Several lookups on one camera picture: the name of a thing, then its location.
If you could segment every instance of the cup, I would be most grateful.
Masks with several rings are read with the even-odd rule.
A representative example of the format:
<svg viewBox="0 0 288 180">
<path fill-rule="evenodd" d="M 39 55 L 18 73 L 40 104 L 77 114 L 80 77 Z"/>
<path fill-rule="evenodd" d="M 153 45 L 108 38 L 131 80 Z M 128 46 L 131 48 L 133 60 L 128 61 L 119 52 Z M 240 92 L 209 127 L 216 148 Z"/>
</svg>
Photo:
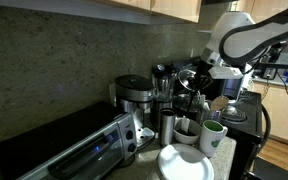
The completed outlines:
<svg viewBox="0 0 288 180">
<path fill-rule="evenodd" d="M 201 134 L 201 126 L 191 119 L 189 120 L 188 132 L 185 133 L 181 130 L 183 118 L 177 118 L 174 125 L 174 138 L 177 142 L 183 144 L 194 144 Z"/>
<path fill-rule="evenodd" d="M 207 157 L 213 157 L 220 141 L 227 134 L 227 127 L 213 120 L 206 120 L 203 122 L 202 132 L 200 136 L 200 150 Z"/>
<path fill-rule="evenodd" d="M 159 141 L 162 147 L 172 142 L 175 118 L 176 111 L 174 109 L 162 108 L 160 110 Z"/>
</svg>

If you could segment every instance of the stove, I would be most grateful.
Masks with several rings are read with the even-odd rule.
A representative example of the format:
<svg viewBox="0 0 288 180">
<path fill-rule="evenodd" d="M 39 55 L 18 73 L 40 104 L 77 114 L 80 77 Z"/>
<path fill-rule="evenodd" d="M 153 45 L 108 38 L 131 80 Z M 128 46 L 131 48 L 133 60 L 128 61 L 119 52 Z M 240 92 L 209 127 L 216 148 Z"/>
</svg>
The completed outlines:
<svg viewBox="0 0 288 180">
<path fill-rule="evenodd" d="M 239 100 L 229 106 L 235 108 L 235 113 L 221 115 L 221 123 L 229 129 L 228 136 L 234 134 L 249 135 L 253 143 L 260 144 L 262 135 L 262 104 L 261 95 L 245 91 Z"/>
<path fill-rule="evenodd" d="M 240 93 L 239 100 L 223 111 L 220 122 L 228 128 L 227 136 L 237 142 L 230 179 L 240 179 L 263 141 L 261 95 L 250 91 Z"/>
</svg>

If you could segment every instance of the green logo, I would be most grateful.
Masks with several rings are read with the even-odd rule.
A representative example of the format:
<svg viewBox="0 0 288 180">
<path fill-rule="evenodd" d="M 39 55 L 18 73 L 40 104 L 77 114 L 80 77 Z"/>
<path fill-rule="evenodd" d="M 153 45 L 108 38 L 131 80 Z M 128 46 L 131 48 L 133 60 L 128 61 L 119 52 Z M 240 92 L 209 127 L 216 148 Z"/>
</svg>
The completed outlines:
<svg viewBox="0 0 288 180">
<path fill-rule="evenodd" d="M 212 141 L 212 146 L 217 147 L 220 144 L 220 140 Z"/>
</svg>

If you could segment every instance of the stack of plates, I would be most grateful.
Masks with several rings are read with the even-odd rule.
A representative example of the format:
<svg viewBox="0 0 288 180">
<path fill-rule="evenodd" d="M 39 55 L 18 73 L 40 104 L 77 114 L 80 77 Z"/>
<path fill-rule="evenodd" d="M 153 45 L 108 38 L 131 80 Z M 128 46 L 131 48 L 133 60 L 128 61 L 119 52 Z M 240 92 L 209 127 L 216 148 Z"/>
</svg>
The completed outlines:
<svg viewBox="0 0 288 180">
<path fill-rule="evenodd" d="M 208 158 L 199 150 L 185 144 L 171 144 L 162 149 L 158 166 L 169 180 L 213 180 L 214 170 Z"/>
</svg>

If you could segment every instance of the wooden cabinet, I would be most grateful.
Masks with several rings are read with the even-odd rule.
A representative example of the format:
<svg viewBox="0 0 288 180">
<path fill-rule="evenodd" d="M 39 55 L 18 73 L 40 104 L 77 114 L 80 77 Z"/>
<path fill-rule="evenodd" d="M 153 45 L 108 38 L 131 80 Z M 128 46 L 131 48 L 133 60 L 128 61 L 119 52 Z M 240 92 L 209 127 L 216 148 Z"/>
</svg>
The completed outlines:
<svg viewBox="0 0 288 180">
<path fill-rule="evenodd" d="M 264 94 L 265 83 L 255 83 L 254 91 Z M 284 86 L 272 85 L 262 104 L 271 118 L 271 135 L 288 140 L 288 95 Z"/>
<path fill-rule="evenodd" d="M 288 0 L 240 0 L 235 2 L 232 10 L 251 14 L 258 23 L 288 8 Z"/>
<path fill-rule="evenodd" d="M 151 0 L 151 11 L 198 22 L 202 0 Z"/>
<path fill-rule="evenodd" d="M 202 0 L 26 0 L 1 6 L 55 12 L 138 24 L 197 23 Z"/>
<path fill-rule="evenodd" d="M 106 0 L 109 2 L 132 6 L 139 9 L 150 10 L 151 9 L 151 1 L 150 0 Z"/>
</svg>

